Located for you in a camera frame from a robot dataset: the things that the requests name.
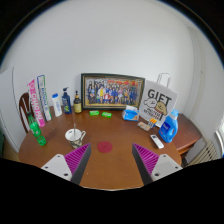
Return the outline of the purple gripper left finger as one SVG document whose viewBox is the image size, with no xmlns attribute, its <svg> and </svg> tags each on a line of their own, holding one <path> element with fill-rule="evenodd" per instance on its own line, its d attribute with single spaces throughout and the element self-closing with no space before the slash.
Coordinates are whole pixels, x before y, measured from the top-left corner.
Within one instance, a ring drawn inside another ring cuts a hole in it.
<svg viewBox="0 0 224 224">
<path fill-rule="evenodd" d="M 56 154 L 42 169 L 79 185 L 90 155 L 91 145 L 85 144 L 66 155 Z"/>
</svg>

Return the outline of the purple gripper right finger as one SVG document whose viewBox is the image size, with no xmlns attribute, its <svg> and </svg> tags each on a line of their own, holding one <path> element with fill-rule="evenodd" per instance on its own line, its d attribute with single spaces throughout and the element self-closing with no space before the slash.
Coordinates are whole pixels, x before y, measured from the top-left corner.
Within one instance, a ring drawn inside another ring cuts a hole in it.
<svg viewBox="0 0 224 224">
<path fill-rule="evenodd" d="M 182 167 L 167 154 L 158 155 L 138 144 L 132 145 L 132 154 L 144 185 L 182 169 Z"/>
</svg>

